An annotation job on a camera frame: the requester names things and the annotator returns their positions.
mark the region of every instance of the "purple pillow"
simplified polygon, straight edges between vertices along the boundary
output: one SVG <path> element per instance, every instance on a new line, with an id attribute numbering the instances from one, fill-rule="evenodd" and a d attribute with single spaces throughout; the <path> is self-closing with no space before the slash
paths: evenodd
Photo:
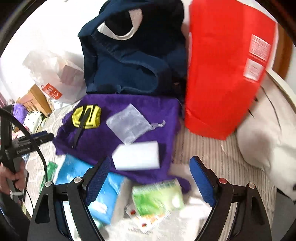
<path id="1" fill-rule="evenodd" d="M 13 116 L 18 119 L 20 123 L 24 123 L 25 118 L 29 112 L 22 104 L 16 103 L 13 106 Z"/>

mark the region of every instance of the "white wall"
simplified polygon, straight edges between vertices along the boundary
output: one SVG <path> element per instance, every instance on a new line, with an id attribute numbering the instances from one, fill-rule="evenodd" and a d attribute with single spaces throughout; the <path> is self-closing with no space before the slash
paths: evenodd
<path id="1" fill-rule="evenodd" d="M 34 84 L 22 66 L 33 49 L 47 49 L 83 68 L 83 53 L 77 37 L 81 28 L 99 14 L 106 0 L 47 0 L 18 29 L 0 58 L 0 91 L 17 100 Z M 268 13 L 255 0 L 241 2 Z M 189 4 L 183 0 L 185 19 L 182 31 L 189 32 Z"/>
<path id="2" fill-rule="evenodd" d="M 293 45 L 291 61 L 285 81 L 296 93 L 296 47 Z"/>

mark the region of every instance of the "yellow object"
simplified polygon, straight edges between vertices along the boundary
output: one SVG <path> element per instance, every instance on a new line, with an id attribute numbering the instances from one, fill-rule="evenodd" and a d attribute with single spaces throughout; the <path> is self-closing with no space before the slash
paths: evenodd
<path id="1" fill-rule="evenodd" d="M 79 127 L 80 121 L 83 118 L 83 115 L 86 113 L 86 111 L 91 108 L 91 113 L 83 126 L 83 129 L 92 129 L 97 128 L 100 125 L 100 117 L 102 110 L 97 105 L 84 105 L 81 107 L 78 107 L 74 113 L 72 114 L 72 122 L 75 127 Z"/>

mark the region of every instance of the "black sleeve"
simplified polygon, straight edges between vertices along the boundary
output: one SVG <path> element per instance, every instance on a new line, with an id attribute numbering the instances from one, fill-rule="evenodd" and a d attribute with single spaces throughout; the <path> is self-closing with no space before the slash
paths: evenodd
<path id="1" fill-rule="evenodd" d="M 3 241 L 26 241 L 30 220 L 21 206 L 0 193 L 0 234 Z"/>

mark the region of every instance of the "navy blue bag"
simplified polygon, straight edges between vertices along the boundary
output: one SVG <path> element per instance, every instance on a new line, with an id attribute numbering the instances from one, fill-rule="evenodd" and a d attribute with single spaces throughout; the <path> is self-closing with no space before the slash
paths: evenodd
<path id="1" fill-rule="evenodd" d="M 107 1 L 78 34 L 87 93 L 179 97 L 187 72 L 183 18 L 180 0 Z"/>

